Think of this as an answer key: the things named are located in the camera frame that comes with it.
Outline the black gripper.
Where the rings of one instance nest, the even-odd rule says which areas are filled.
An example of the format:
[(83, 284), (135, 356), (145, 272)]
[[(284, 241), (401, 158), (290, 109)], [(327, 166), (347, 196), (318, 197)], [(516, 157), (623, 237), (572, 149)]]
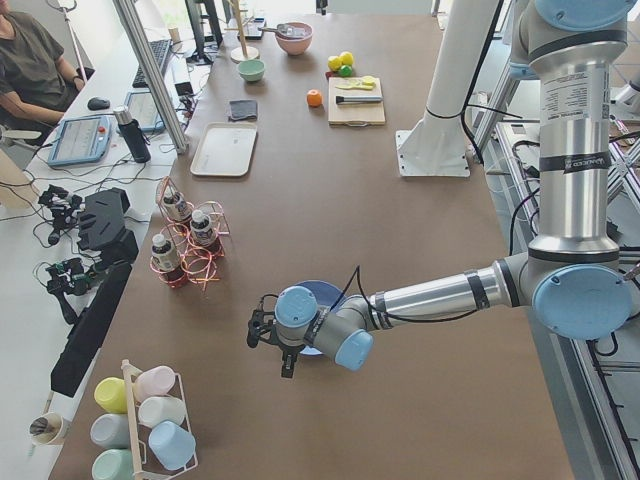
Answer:
[[(246, 343), (249, 348), (256, 348), (260, 342), (269, 345), (279, 345), (278, 335), (275, 326), (275, 311), (265, 309), (265, 300), (268, 298), (277, 299), (276, 294), (264, 294), (251, 314), (248, 321), (248, 331)], [(281, 377), (292, 378), (297, 361), (297, 351), (285, 349), (282, 351)]]

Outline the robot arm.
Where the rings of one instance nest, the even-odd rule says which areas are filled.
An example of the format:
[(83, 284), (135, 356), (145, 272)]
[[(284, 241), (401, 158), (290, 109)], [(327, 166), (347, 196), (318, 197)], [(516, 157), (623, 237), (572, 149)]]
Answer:
[(553, 333), (596, 340), (636, 311), (606, 231), (609, 68), (627, 45), (629, 1), (519, 1), (511, 62), (540, 82), (538, 233), (525, 252), (447, 278), (322, 306), (307, 288), (257, 308), (247, 343), (277, 346), (284, 377), (311, 347), (359, 369), (376, 330), (458, 320), (496, 305), (529, 306)]

